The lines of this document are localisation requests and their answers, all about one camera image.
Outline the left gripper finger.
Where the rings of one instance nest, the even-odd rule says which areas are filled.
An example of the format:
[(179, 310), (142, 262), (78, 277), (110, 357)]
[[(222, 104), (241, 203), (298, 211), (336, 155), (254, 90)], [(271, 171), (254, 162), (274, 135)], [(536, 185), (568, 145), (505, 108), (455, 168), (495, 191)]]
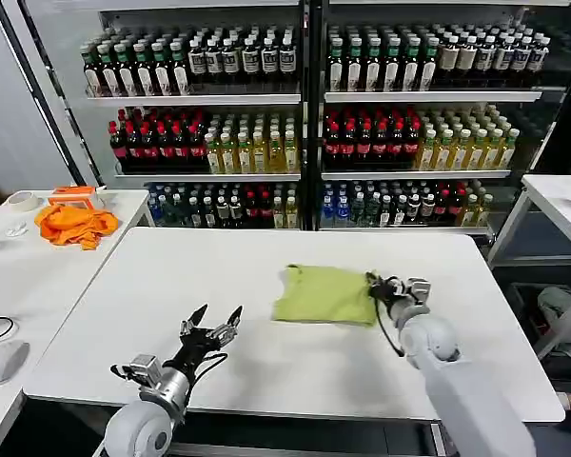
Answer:
[(238, 306), (228, 317), (224, 324), (211, 330), (208, 338), (216, 345), (228, 345), (237, 335), (237, 327), (241, 322), (243, 307)]
[(180, 326), (180, 336), (185, 337), (195, 330), (204, 318), (207, 311), (207, 304), (196, 309), (188, 319), (183, 320)]

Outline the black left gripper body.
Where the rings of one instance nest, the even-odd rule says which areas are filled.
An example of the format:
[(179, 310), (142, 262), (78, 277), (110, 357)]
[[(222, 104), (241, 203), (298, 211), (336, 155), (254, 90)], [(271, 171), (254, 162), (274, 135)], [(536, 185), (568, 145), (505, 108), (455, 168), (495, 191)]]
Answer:
[(207, 361), (214, 360), (216, 363), (223, 360), (220, 352), (222, 343), (220, 335), (223, 327), (217, 328), (193, 328), (189, 333), (182, 334), (181, 348), (169, 360), (163, 363), (163, 368), (174, 368), (186, 377), (195, 377), (198, 367)]

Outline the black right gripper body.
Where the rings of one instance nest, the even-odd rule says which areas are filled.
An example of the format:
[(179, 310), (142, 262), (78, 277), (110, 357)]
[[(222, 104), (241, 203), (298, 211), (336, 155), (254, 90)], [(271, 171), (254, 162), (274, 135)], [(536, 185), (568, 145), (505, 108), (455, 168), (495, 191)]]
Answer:
[(405, 296), (405, 282), (398, 277), (380, 278), (377, 283), (377, 299), (382, 302), (398, 301)]

